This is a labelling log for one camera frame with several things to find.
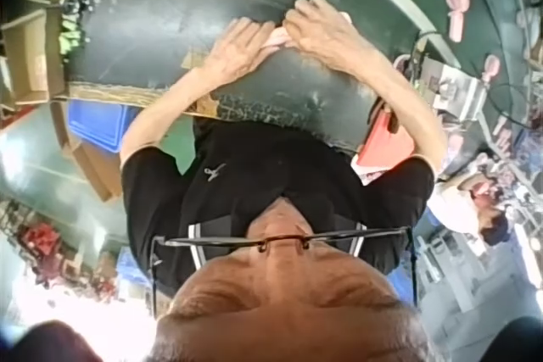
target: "eyeglasses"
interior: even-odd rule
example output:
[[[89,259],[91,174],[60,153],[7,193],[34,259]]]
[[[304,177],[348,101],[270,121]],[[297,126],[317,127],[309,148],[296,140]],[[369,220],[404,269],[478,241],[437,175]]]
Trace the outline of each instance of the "eyeglasses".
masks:
[[[283,241],[287,239],[295,239],[301,243],[304,250],[310,248],[312,242],[338,242],[345,240],[352,240],[350,245],[350,253],[355,256],[361,250],[363,240],[367,237],[389,237],[393,235],[407,234],[409,239],[409,246],[411,252],[411,278],[413,282],[413,302],[417,307],[417,272],[416,262],[417,254],[415,252],[415,245],[413,241],[412,228],[410,226],[402,226],[399,228],[389,229],[371,229],[368,230],[365,227],[350,231],[333,231],[325,233],[317,233],[315,235],[278,235],[275,237],[267,237],[264,239],[248,239],[245,237],[191,237],[194,235],[194,228],[196,226],[189,226],[189,237],[174,237],[166,239],[165,237],[153,237],[151,241],[151,250],[149,253],[149,275],[152,285],[151,301],[153,309],[153,317],[157,318],[157,304],[156,304],[156,290],[157,290],[157,277],[156,271],[158,266],[162,263],[162,260],[156,255],[156,246],[164,246],[169,248],[186,248],[191,249],[196,269],[200,269],[204,263],[202,248],[252,248],[258,247],[259,252],[264,253],[271,242]]]

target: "worker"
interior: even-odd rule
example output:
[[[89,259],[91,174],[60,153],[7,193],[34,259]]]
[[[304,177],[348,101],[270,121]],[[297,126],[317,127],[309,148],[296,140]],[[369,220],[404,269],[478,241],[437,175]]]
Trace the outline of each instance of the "worker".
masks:
[[[263,47],[274,27],[235,19],[203,65],[124,136],[131,249],[173,298],[150,360],[431,360],[420,320],[384,275],[407,248],[401,228],[426,208],[445,134],[406,79],[326,0],[298,0],[287,12],[292,46],[370,86],[415,154],[363,187],[340,153],[292,128],[197,120],[196,156],[184,174],[159,149],[194,102],[278,51]],[[360,230],[363,240],[325,242]],[[390,234],[375,237],[380,231]]]
[[[488,189],[492,183],[480,172],[456,175],[436,184],[428,208],[447,229],[479,236],[495,246],[509,239],[509,222],[489,194],[476,192]]]

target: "black t-shirt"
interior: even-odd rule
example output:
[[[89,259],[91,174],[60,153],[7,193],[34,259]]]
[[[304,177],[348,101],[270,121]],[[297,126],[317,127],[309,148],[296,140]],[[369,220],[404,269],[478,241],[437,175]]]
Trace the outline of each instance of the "black t-shirt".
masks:
[[[231,236],[279,197],[287,198],[315,233],[344,230],[336,219],[368,229],[414,226],[434,188],[424,159],[409,158],[369,186],[345,156],[303,131],[252,122],[224,123],[197,145],[196,158],[181,175],[176,161],[158,148],[134,153],[122,171],[132,253],[148,270],[154,236],[186,237],[188,226],[229,217]],[[390,273],[406,250],[406,236],[373,237],[360,258]],[[194,273],[190,250],[157,248],[162,259],[158,286],[167,295]]]

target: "forearm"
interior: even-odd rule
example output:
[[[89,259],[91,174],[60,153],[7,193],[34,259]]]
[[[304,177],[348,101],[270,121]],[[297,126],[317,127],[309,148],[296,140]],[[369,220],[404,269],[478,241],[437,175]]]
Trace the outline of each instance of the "forearm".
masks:
[[[123,165],[136,151],[156,146],[177,118],[203,95],[220,84],[201,69],[186,73],[156,102],[145,108],[132,122],[123,137],[120,162]]]
[[[486,177],[482,173],[478,174],[462,174],[451,177],[443,183],[443,188],[458,188],[459,190],[471,190],[480,182],[486,181]]]
[[[411,84],[380,54],[366,69],[365,62],[356,62],[350,70],[358,81],[370,86],[394,111],[398,121],[413,138],[420,153],[437,172],[447,149],[443,128],[434,114]]]

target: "eyeglass frame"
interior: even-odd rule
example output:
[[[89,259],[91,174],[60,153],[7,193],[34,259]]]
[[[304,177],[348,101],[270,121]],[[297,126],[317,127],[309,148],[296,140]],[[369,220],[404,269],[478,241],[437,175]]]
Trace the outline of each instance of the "eyeglass frame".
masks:
[[[195,228],[199,224],[189,226],[189,235],[193,236]],[[413,231],[410,226],[400,226],[398,228],[387,228],[387,229],[367,229],[365,226],[361,226],[359,229],[348,230],[348,231],[332,231],[332,232],[323,232],[317,233],[314,235],[297,235],[297,234],[288,234],[288,235],[277,235],[274,237],[266,237],[263,239],[249,239],[247,237],[173,237],[166,239],[162,236],[155,236],[151,241],[151,248],[148,258],[148,273],[149,279],[151,280],[151,304],[152,304],[152,314],[153,318],[157,318],[157,303],[156,303],[156,291],[157,291],[157,267],[162,263],[162,260],[155,253],[156,245],[168,247],[168,248],[190,248],[191,254],[194,259],[196,269],[200,269],[203,263],[200,263],[198,266],[197,254],[198,249],[201,248],[252,248],[258,247],[260,253],[264,253],[267,249],[267,245],[270,242],[282,241],[287,239],[297,239],[302,244],[302,248],[307,250],[310,248],[310,242],[338,242],[347,239],[356,239],[361,238],[363,241],[366,237],[387,237],[393,235],[402,235],[407,234],[409,240],[409,248],[411,252],[411,279],[413,284],[413,303],[415,307],[418,306],[417,299],[417,252],[415,250],[415,243],[413,240]]]

